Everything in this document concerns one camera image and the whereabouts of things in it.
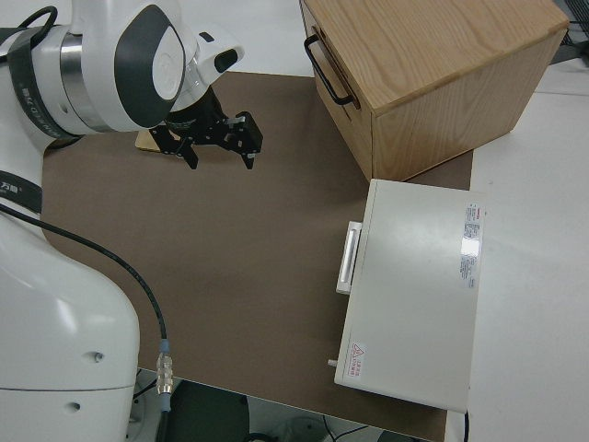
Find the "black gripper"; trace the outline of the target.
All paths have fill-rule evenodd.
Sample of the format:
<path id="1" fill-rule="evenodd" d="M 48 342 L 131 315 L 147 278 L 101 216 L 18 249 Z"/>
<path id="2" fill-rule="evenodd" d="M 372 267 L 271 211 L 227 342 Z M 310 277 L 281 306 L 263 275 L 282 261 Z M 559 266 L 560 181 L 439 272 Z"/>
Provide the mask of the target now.
<path id="1" fill-rule="evenodd" d="M 165 124 L 148 130 L 157 148 L 164 155 L 184 159 L 191 169 L 198 167 L 199 159 L 189 135 L 194 135 L 197 144 L 219 145 L 239 154 L 247 169 L 253 169 L 256 155 L 261 151 L 263 135 L 253 116 L 242 111 L 227 119 L 212 88 L 187 108 L 169 113 Z"/>

